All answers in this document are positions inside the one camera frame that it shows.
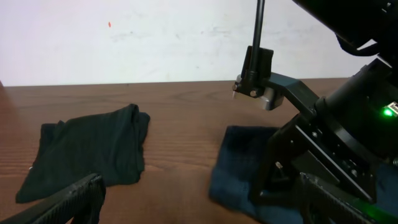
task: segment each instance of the green led light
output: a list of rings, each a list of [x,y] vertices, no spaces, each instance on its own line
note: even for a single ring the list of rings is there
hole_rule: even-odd
[[[385,109],[383,111],[383,114],[386,115],[386,116],[392,116],[392,111],[390,109]]]

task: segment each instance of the black plastic mount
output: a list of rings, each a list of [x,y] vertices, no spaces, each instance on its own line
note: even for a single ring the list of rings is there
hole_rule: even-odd
[[[235,83],[235,91],[253,98],[262,96],[264,94],[265,87],[262,86],[261,83],[263,80],[267,80],[271,76],[271,63],[273,54],[273,50],[259,48],[256,71],[252,71],[249,69],[252,63],[252,47],[249,46],[244,58],[241,81],[239,83]]]
[[[311,174],[301,173],[296,180],[296,203],[305,224],[330,223],[398,223],[398,218],[347,194]]]
[[[262,191],[266,189],[279,195],[288,192],[298,174],[304,172],[374,203],[376,177],[371,164],[355,164],[352,156],[344,154],[348,150],[335,133],[322,128],[316,120],[310,123],[298,114],[268,140],[257,179],[252,183],[252,201],[273,203],[270,201],[273,195],[261,194]],[[283,168],[279,170],[276,162]],[[278,173],[283,173],[283,176],[275,176]]]
[[[91,174],[0,224],[97,224],[105,194],[102,177]]]

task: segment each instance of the screw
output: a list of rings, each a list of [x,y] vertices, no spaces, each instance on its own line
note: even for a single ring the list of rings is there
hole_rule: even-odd
[[[355,177],[357,177],[358,176],[358,173],[357,173],[357,171],[356,170],[351,170],[351,173],[355,176]]]
[[[281,164],[280,162],[276,162],[276,163],[275,163],[275,166],[276,166],[278,169],[283,168],[283,166],[282,166],[282,164]]]
[[[250,91],[250,96],[251,97],[257,96],[257,92],[255,90]]]

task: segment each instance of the folded cloth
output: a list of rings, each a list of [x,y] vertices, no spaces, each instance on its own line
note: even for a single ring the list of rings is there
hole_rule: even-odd
[[[303,223],[296,209],[254,205],[249,200],[251,182],[256,178],[267,140],[276,131],[277,128],[228,127],[211,174],[209,196],[220,205],[261,223]],[[376,177],[376,206],[398,216],[398,170],[381,165]]]
[[[150,117],[130,104],[112,113],[43,124],[39,151],[17,203],[48,197],[88,174],[106,186],[136,183],[144,170],[142,143]]]

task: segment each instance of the navy cloth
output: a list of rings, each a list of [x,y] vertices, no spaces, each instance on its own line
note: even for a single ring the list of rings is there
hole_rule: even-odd
[[[255,206],[249,190],[266,150],[267,140],[277,128],[227,128],[218,160],[211,174],[210,198],[222,206],[243,212],[262,223],[303,223],[298,210],[276,206]],[[398,216],[398,170],[381,165],[377,172],[376,206]]]
[[[138,182],[149,120],[130,104],[111,113],[43,124],[36,160],[16,202],[48,197],[92,173],[102,175],[106,186]]]

